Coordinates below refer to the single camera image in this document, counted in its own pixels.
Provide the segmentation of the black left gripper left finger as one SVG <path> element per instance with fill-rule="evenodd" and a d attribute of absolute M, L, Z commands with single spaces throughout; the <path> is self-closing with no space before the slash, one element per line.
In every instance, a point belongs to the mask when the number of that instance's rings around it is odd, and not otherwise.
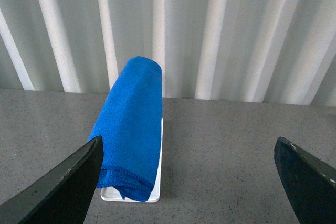
<path fill-rule="evenodd" d="M 102 160 L 103 143 L 98 136 L 1 204 L 1 223 L 83 223 Z"/>

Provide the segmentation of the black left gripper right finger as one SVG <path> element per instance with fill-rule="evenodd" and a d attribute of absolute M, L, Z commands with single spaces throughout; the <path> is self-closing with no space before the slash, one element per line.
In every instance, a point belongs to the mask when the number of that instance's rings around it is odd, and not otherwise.
<path fill-rule="evenodd" d="M 275 165 L 300 223 L 335 223 L 335 168 L 284 137 L 277 139 Z"/>

